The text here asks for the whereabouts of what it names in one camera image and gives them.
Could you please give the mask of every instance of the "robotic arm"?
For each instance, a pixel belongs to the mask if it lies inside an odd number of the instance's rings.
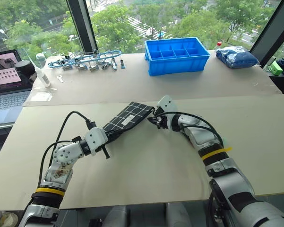
[[[95,155],[107,141],[105,131],[93,127],[83,140],[57,147],[53,152],[52,165],[32,195],[31,204],[27,206],[19,227],[54,227],[52,222],[59,215],[73,165],[85,155]]]
[[[189,138],[207,174],[213,178],[210,187],[225,226],[284,227],[284,213],[256,200],[250,182],[227,155],[220,136],[208,122],[196,115],[177,112],[169,96],[158,102],[154,117],[148,119],[159,129],[180,131]]]

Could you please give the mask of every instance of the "yellow band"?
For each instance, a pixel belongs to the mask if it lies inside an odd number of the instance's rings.
[[[213,155],[216,155],[216,154],[219,154],[219,153],[222,153],[222,152],[228,152],[229,150],[232,150],[232,147],[229,147],[229,148],[223,148],[223,149],[219,149],[219,150],[215,150],[215,151],[212,151],[206,155],[204,155],[202,157],[202,160],[204,161],[206,158],[209,158]]]
[[[65,192],[56,190],[56,189],[52,189],[52,188],[37,188],[36,192],[50,192],[50,193],[55,193],[61,196],[65,195]]]

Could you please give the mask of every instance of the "laptop screen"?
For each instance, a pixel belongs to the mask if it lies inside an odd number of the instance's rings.
[[[21,61],[21,58],[16,50],[0,52],[0,93],[32,88],[29,78],[17,72],[15,64],[18,61]]]

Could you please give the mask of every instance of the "beige tabletop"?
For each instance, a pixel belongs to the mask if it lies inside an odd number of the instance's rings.
[[[284,192],[284,95],[176,100],[178,109],[202,115],[233,147],[228,154],[256,195]],[[0,210],[22,210],[36,190],[44,150],[55,141],[68,112],[104,126],[128,103],[24,107],[0,152]],[[155,105],[156,102],[145,102]],[[86,133],[72,116],[61,139]],[[194,201],[209,196],[209,177],[191,144],[178,132],[144,120],[107,146],[77,161],[62,209]]]
[[[37,79],[24,106],[69,105],[159,100],[166,93],[174,99],[281,94],[259,67],[230,69],[213,51],[204,71],[149,76],[143,53],[123,54],[125,69],[95,72],[72,69],[44,69],[52,85],[44,89]],[[63,83],[57,79],[62,75]],[[48,101],[31,101],[36,94],[49,92]]]

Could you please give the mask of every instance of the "laptop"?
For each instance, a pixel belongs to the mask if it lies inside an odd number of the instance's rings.
[[[16,70],[18,61],[17,50],[0,52],[0,128],[13,125],[32,89],[29,78]]]

